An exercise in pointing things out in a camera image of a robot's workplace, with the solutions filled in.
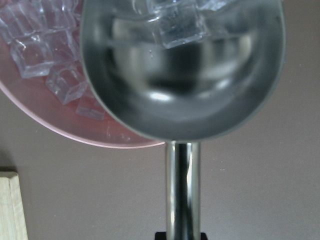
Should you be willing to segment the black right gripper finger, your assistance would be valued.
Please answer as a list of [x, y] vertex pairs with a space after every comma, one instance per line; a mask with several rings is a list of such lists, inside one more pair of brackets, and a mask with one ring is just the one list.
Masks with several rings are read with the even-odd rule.
[[[167, 232], [166, 231], [158, 231], [154, 236], [155, 240], [167, 240]], [[207, 234], [204, 232], [200, 233], [201, 240], [208, 240]]]

